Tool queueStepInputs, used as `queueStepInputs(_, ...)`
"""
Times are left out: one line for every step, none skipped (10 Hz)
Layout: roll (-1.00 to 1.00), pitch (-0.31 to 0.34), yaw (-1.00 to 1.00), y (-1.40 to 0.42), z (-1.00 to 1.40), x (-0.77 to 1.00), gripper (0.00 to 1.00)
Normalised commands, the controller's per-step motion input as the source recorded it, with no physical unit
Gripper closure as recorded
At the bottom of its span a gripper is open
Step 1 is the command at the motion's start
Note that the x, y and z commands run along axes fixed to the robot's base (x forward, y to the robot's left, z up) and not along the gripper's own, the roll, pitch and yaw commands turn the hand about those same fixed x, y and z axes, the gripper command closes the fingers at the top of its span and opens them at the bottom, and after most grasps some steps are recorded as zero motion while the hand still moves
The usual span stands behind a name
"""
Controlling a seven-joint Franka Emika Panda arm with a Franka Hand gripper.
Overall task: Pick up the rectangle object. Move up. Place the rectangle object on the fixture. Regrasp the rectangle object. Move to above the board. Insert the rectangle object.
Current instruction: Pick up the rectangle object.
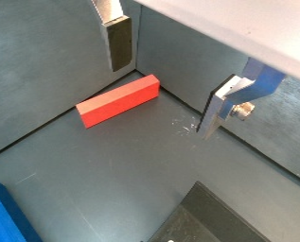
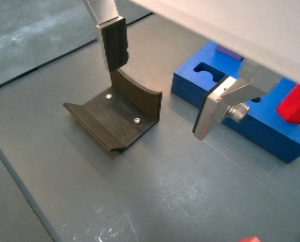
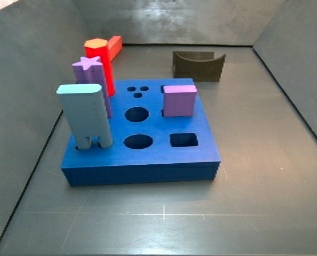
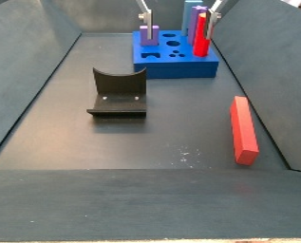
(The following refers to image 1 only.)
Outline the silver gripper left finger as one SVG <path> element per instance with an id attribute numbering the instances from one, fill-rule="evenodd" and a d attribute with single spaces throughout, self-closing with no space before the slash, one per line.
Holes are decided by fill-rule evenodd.
<path id="1" fill-rule="evenodd" d="M 132 19 L 120 0 L 90 0 L 101 19 L 110 68 L 114 72 L 132 62 Z"/>

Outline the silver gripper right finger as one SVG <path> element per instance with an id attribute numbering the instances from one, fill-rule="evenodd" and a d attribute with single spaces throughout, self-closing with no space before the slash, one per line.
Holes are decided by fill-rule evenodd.
<path id="1" fill-rule="evenodd" d="M 259 60 L 248 59 L 243 74 L 231 75 L 211 92 L 196 132 L 208 139 L 230 117 L 242 121 L 254 113 L 252 100 L 272 95 L 286 74 Z"/>

